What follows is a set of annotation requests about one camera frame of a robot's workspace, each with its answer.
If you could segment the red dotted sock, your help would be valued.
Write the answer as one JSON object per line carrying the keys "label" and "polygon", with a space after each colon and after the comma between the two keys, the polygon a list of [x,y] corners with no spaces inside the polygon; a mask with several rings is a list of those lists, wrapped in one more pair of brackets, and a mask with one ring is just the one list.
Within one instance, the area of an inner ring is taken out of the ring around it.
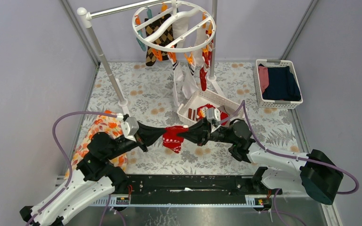
{"label": "red dotted sock", "polygon": [[162,135],[163,146],[172,150],[174,153],[179,153],[184,138],[178,136],[178,134],[188,132],[188,130],[189,128],[186,125],[166,127],[165,133]]}

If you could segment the white sock with black stripes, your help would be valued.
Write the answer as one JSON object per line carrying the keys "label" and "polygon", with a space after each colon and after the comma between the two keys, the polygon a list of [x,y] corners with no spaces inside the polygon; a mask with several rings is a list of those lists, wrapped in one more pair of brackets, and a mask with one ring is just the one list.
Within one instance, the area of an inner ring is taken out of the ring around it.
{"label": "white sock with black stripes", "polygon": [[184,96],[186,99],[190,99],[191,96],[199,90],[199,87],[197,86],[196,80],[194,78],[194,72],[196,69],[196,63],[188,63],[189,71],[187,72],[183,86],[181,88]]}

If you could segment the white round clip hanger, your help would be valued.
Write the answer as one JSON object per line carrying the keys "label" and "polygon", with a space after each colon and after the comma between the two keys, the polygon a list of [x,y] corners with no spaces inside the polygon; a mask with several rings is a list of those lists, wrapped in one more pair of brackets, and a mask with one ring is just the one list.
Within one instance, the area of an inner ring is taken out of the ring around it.
{"label": "white round clip hanger", "polygon": [[[165,6],[162,12],[145,22],[140,14],[149,7]],[[213,42],[217,27],[214,17],[203,7],[183,0],[168,0],[151,3],[139,8],[133,15],[132,28],[137,40],[156,50],[185,53],[206,48]],[[184,41],[191,35],[202,31],[203,40],[193,46],[183,47]]]}

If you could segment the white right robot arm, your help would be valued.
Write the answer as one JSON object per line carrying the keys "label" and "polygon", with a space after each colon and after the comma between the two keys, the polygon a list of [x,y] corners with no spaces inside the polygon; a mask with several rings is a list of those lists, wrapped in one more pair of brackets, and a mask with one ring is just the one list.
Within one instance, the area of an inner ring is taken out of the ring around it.
{"label": "white right robot arm", "polygon": [[335,169],[335,164],[320,150],[295,154],[264,150],[241,119],[216,130],[212,130],[208,120],[202,119],[189,128],[182,128],[177,136],[198,146],[209,141],[229,143],[228,151],[234,159],[260,164],[251,182],[258,194],[274,189],[305,192],[313,200],[331,205],[343,179],[343,173]]}

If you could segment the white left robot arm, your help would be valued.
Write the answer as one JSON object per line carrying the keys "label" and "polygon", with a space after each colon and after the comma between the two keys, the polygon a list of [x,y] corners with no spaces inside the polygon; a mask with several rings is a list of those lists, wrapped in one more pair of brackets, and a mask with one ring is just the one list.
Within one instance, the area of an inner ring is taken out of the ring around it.
{"label": "white left robot arm", "polygon": [[146,126],[135,119],[122,123],[121,128],[123,133],[117,138],[106,132],[96,133],[71,176],[41,203],[20,210],[28,226],[64,226],[97,199],[127,191],[125,172],[110,160],[137,147],[147,151],[166,129]]}

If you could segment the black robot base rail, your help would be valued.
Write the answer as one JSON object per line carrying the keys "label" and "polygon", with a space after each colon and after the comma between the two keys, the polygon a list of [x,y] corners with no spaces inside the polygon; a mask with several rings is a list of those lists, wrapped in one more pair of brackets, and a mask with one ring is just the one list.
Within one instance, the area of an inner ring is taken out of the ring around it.
{"label": "black robot base rail", "polygon": [[271,207],[278,189],[251,176],[129,175],[128,189],[100,198],[110,207]]}

